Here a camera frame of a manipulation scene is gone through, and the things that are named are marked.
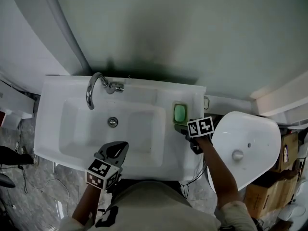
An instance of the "gray floor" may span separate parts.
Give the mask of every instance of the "gray floor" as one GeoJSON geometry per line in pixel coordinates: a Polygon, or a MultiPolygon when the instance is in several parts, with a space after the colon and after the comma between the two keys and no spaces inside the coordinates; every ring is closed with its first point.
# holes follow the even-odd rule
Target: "gray floor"
{"type": "MultiPolygon", "coordinates": [[[[36,118],[22,121],[20,145],[25,146],[30,154],[33,154],[35,121],[36,118]]],[[[19,131],[0,128],[0,145],[13,149],[18,138],[19,131]]],[[[7,211],[20,231],[57,230],[61,217],[66,216],[67,212],[72,215],[86,188],[84,173],[62,165],[55,166],[53,162],[43,158],[38,157],[35,160],[37,163],[34,166],[24,167],[28,193],[24,191],[24,178],[20,169],[2,170],[14,181],[16,188],[0,187],[1,198],[5,201],[7,211]]],[[[200,180],[190,184],[187,200],[193,208],[214,214],[217,197],[204,175],[200,180]]],[[[106,209],[110,202],[111,195],[103,192],[99,208],[106,209]]],[[[271,226],[277,215],[278,213],[271,213],[266,216],[263,227],[271,226]]]]}

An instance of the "sleeve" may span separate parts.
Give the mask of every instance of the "sleeve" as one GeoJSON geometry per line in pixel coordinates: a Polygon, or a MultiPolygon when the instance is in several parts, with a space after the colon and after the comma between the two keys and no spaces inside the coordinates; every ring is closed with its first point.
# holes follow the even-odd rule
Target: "sleeve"
{"type": "Polygon", "coordinates": [[[62,218],[59,231],[84,231],[84,226],[71,217],[62,218]]]}
{"type": "Polygon", "coordinates": [[[236,231],[257,231],[257,227],[243,202],[234,201],[227,203],[220,211],[225,223],[233,226],[236,231]]]}

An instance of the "human hand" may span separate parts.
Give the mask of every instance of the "human hand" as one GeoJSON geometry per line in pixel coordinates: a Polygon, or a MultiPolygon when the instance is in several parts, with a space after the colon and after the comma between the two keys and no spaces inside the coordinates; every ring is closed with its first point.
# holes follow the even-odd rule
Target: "human hand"
{"type": "Polygon", "coordinates": [[[196,137],[195,139],[202,150],[205,150],[208,146],[212,146],[207,136],[196,137]]]}

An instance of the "sink basin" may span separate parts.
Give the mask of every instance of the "sink basin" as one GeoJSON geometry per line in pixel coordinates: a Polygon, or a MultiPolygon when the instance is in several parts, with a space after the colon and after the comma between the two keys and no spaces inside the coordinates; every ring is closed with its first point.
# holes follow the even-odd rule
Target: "sink basin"
{"type": "Polygon", "coordinates": [[[97,81],[95,108],[86,103],[90,77],[46,77],[39,102],[34,152],[53,162],[84,170],[100,147],[127,141],[123,177],[191,180],[202,169],[184,136],[174,130],[173,109],[185,103],[188,118],[204,116],[205,87],[140,79],[108,78],[124,83],[123,93],[108,94],[97,81]],[[108,125],[115,117],[118,125],[108,125]]]}
{"type": "Polygon", "coordinates": [[[280,152],[281,135],[274,121],[234,111],[218,123],[212,143],[240,190],[274,166],[280,152]]]}
{"type": "Polygon", "coordinates": [[[128,167],[159,167],[163,162],[166,112],[162,107],[119,100],[96,100],[90,110],[84,98],[64,102],[60,125],[60,152],[85,158],[104,143],[127,141],[128,167]],[[107,125],[110,117],[117,127],[107,125]]]}

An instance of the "cable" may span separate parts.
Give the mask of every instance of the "cable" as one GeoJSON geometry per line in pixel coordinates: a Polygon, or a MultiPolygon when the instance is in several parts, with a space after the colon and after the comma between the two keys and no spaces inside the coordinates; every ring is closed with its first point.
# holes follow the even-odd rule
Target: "cable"
{"type": "Polygon", "coordinates": [[[21,122],[19,123],[18,129],[20,130],[20,132],[19,132],[19,136],[18,136],[18,141],[16,142],[16,145],[15,145],[15,151],[16,151],[17,153],[19,153],[18,151],[19,151],[19,147],[20,147],[21,134],[22,134],[22,132],[23,132],[23,121],[21,121],[21,122]]]}
{"type": "Polygon", "coordinates": [[[0,169],[8,169],[8,168],[14,168],[14,167],[2,167],[2,164],[1,164],[1,168],[0,169]]]}
{"type": "Polygon", "coordinates": [[[263,221],[262,219],[259,218],[257,221],[258,221],[258,223],[260,223],[260,221],[262,221],[262,224],[260,223],[260,225],[261,225],[261,226],[264,225],[264,221],[263,221]]]}
{"type": "Polygon", "coordinates": [[[181,184],[181,186],[183,187],[183,192],[184,192],[184,198],[187,199],[188,197],[188,193],[189,193],[189,184],[195,182],[196,180],[198,180],[202,175],[203,173],[206,171],[206,168],[207,168],[207,164],[205,164],[205,166],[199,171],[199,173],[197,174],[197,177],[195,179],[192,179],[191,181],[189,181],[187,184],[181,184]]]}
{"type": "Polygon", "coordinates": [[[22,169],[22,171],[23,171],[23,177],[24,177],[24,192],[25,192],[25,194],[27,194],[27,193],[28,193],[28,189],[27,189],[27,186],[26,186],[26,172],[25,172],[25,170],[24,170],[24,167],[18,166],[18,168],[22,169]]]}
{"type": "Polygon", "coordinates": [[[45,186],[44,187],[35,187],[35,186],[33,186],[32,184],[31,184],[31,182],[29,182],[29,184],[32,186],[32,187],[34,187],[34,188],[36,188],[36,189],[45,189],[45,187],[47,186],[47,184],[49,183],[49,182],[51,182],[51,181],[53,181],[53,180],[58,180],[64,187],[65,187],[65,189],[66,189],[66,191],[67,191],[67,201],[66,201],[66,213],[67,213],[67,216],[68,216],[68,200],[69,200],[69,190],[67,189],[67,187],[64,185],[64,183],[62,182],[62,181],[60,181],[59,179],[57,179],[57,178],[54,178],[54,179],[51,179],[51,180],[49,180],[49,181],[47,181],[46,183],[45,183],[45,186]]]}
{"type": "Polygon", "coordinates": [[[196,179],[198,177],[198,175],[200,174],[200,172],[204,169],[204,166],[203,166],[202,169],[200,171],[198,171],[200,164],[204,164],[203,156],[201,157],[201,160],[200,160],[200,162],[198,163],[198,165],[195,169],[195,173],[193,175],[192,180],[196,179]]]}

